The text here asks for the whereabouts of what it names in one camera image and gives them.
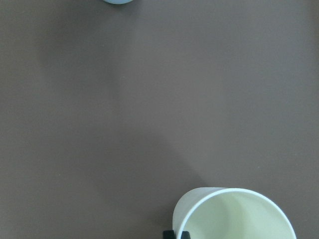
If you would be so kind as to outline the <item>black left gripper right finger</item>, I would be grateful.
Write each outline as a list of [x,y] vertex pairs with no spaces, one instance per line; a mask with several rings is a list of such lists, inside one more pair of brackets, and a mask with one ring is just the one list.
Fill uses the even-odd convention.
[[188,231],[183,231],[181,234],[181,239],[191,239],[190,233]]

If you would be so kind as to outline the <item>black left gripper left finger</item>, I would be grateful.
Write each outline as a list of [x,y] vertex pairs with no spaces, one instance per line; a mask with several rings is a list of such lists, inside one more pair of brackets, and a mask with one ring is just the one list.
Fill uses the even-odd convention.
[[163,239],[175,239],[175,233],[173,230],[163,231]]

